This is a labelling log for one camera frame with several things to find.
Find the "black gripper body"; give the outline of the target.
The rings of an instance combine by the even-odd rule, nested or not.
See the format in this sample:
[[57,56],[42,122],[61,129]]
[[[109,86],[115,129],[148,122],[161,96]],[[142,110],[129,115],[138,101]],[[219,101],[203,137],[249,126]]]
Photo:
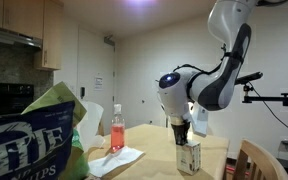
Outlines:
[[190,123],[187,121],[184,121],[182,124],[172,124],[172,129],[174,131],[174,135],[176,137],[186,137],[188,130],[190,128]]

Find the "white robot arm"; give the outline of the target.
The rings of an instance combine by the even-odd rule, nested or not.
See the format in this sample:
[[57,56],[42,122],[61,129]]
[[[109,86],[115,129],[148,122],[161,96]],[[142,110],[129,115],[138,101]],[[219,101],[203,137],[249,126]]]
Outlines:
[[184,64],[159,80],[159,96],[170,117],[175,143],[188,142],[187,132],[196,126],[189,110],[191,102],[207,111],[226,108],[244,63],[250,40],[249,15],[259,0],[217,0],[207,21],[208,31],[223,43],[220,63],[211,71]]

